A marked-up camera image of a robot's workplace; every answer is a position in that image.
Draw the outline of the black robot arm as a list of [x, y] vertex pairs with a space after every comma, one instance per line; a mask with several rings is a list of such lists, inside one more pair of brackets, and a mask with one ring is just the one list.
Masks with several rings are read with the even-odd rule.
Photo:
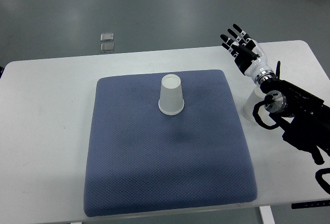
[[266, 96], [254, 106], [252, 115], [265, 129], [282, 128], [284, 141], [309, 152], [314, 162], [322, 165], [320, 150], [329, 154], [329, 107], [322, 99], [281, 80], [280, 67], [278, 61], [276, 73], [261, 82], [260, 89]]

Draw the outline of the black white robotic hand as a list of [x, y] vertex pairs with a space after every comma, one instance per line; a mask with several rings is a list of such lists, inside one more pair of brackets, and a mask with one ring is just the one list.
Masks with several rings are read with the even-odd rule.
[[240, 72], [254, 79], [260, 72], [269, 70], [267, 57], [260, 45], [237, 24], [233, 24], [233, 28], [236, 32], [227, 30], [232, 38], [224, 34], [220, 38], [223, 40], [222, 46], [234, 58]]

